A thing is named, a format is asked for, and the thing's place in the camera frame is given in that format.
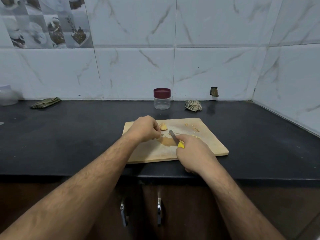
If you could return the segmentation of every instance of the person's right arm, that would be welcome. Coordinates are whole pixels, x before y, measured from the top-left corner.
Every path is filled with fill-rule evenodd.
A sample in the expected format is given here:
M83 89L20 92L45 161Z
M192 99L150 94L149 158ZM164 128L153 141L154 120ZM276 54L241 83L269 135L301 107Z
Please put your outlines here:
M186 170L198 173L211 188L232 239L285 240L247 198L218 162L206 143L189 135L177 135L184 149L176 150Z

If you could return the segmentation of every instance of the countertop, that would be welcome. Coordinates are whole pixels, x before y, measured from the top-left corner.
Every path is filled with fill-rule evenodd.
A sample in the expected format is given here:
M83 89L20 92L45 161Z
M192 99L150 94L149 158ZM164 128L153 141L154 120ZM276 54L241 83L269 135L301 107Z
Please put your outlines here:
M33 110L35 101L0 107L1 180L70 177L120 138L125 122L200 118L230 151L218 157L230 175L253 185L320 186L320 138L247 101L202 101L202 111L172 101L62 101ZM127 165L120 182L198 184L179 161Z

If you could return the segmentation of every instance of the crumpled cloth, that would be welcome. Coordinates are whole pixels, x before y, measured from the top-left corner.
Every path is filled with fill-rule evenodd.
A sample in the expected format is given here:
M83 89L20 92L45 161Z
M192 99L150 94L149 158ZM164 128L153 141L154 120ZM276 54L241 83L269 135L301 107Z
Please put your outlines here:
M31 105L30 108L32 109L44 109L44 108L47 108L48 106L52 105L52 104L55 104L55 103L58 103L60 102L61 99L58 98L58 97L55 97L55 98L46 98L46 99L43 99L39 102L36 102L34 105Z
M186 101L185 109L197 112L202 110L202 106L199 100L188 100Z

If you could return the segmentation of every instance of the maroon jar lid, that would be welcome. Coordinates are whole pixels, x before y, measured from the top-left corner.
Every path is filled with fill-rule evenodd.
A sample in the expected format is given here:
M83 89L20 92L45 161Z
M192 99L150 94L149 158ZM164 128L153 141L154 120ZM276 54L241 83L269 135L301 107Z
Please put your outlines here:
M168 99L171 97L171 89L169 89L169 88L156 88L153 90L153 96L156 99Z

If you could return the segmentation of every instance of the wet stain on cutting board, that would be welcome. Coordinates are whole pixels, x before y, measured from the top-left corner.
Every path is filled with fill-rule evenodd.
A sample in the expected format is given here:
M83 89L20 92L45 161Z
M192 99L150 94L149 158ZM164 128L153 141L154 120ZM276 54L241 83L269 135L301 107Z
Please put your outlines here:
M166 147L174 147L177 146L177 144L174 142L174 139L168 138L168 137L160 137L157 139L162 145L165 145Z

